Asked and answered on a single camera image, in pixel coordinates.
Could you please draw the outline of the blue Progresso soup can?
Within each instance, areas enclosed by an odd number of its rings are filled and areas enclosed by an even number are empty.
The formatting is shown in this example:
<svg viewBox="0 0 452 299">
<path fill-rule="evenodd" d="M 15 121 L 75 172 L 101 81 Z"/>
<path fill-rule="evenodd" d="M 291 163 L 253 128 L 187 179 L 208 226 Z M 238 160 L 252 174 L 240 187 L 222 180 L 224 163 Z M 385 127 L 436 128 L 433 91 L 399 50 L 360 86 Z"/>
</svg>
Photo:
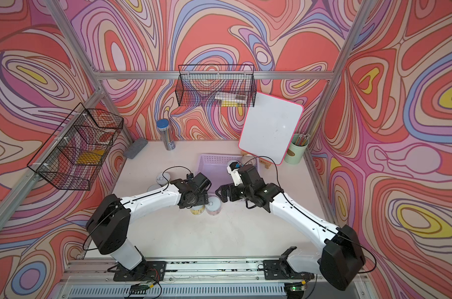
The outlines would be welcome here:
<svg viewBox="0 0 452 299">
<path fill-rule="evenodd" d="M 256 157 L 254 157 L 253 155 L 251 155 L 251 154 L 244 154 L 243 156 L 242 156 L 242 159 L 241 159 L 241 164 L 242 165 L 252 165 L 252 166 L 254 166 L 254 167 L 256 167 L 257 166 L 257 158 Z"/>
</svg>

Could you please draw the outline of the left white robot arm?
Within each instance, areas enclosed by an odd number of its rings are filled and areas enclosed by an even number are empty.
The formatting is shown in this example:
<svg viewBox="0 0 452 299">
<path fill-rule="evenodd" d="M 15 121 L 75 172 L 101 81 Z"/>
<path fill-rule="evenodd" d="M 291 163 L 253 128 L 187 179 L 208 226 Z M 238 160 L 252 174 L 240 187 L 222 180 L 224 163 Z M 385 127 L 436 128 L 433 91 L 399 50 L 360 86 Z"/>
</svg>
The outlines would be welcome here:
<svg viewBox="0 0 452 299">
<path fill-rule="evenodd" d="M 202 173 L 188 174 L 153 191 L 119 198 L 106 196 L 87 221 L 86 230 L 96 249 L 117 262 L 115 281 L 161 281 L 165 262 L 148 262 L 128 240 L 128 229 L 135 221 L 163 208 L 193 208 L 208 203 L 211 181 Z"/>
</svg>

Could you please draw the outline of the small can pink label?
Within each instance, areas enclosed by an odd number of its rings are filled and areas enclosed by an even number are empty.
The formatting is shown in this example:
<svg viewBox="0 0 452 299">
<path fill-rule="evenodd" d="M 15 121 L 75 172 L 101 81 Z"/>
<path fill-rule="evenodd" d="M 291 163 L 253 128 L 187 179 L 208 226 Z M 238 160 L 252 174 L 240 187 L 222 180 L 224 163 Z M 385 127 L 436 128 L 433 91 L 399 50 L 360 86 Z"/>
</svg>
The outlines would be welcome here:
<svg viewBox="0 0 452 299">
<path fill-rule="evenodd" d="M 216 216 L 222 210 L 222 202 L 217 196 L 211 196 L 208 198 L 206 204 L 206 211 L 211 216 Z"/>
</svg>

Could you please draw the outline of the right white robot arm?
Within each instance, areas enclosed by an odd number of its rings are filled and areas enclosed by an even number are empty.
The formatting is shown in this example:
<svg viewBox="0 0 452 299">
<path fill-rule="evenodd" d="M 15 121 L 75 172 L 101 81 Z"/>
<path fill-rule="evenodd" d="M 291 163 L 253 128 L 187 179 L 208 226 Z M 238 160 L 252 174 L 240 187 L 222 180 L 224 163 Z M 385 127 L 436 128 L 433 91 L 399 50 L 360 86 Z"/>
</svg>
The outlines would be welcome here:
<svg viewBox="0 0 452 299">
<path fill-rule="evenodd" d="M 277 260 L 265 260 L 265 278 L 311 279 L 322 275 L 334 288 L 344 291 L 365 265 L 365 256 L 357 233 L 348 225 L 338 227 L 297 204 L 276 184 L 225 184 L 216 190 L 224 203 L 250 201 L 290 223 L 313 243 L 318 255 L 300 256 L 295 246 L 287 249 Z"/>
</svg>

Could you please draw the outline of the purple plastic basket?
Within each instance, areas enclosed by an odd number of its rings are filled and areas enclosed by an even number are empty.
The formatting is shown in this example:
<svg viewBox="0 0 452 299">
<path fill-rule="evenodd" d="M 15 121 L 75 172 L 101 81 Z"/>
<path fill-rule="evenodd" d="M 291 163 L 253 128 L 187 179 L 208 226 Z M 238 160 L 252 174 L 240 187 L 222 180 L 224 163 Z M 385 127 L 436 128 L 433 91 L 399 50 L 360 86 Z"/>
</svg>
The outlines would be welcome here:
<svg viewBox="0 0 452 299">
<path fill-rule="evenodd" d="M 197 173 L 206 176 L 212 186 L 208 191 L 211 196 L 215 195 L 215 191 L 225 184 L 232 184 L 233 179 L 227 172 L 227 167 L 232 161 L 240 161 L 240 154 L 201 154 Z"/>
</svg>

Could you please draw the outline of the small can yellow label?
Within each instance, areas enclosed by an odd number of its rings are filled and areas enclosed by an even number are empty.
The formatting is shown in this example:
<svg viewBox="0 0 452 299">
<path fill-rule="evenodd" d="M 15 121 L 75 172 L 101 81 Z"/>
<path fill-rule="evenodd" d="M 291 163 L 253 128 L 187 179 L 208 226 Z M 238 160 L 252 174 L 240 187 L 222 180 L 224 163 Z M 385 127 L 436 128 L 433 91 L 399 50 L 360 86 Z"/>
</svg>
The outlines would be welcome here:
<svg viewBox="0 0 452 299">
<path fill-rule="evenodd" d="M 198 216 L 201 215 L 205 211 L 205 205 L 193 206 L 190 211 L 193 215 Z"/>
</svg>

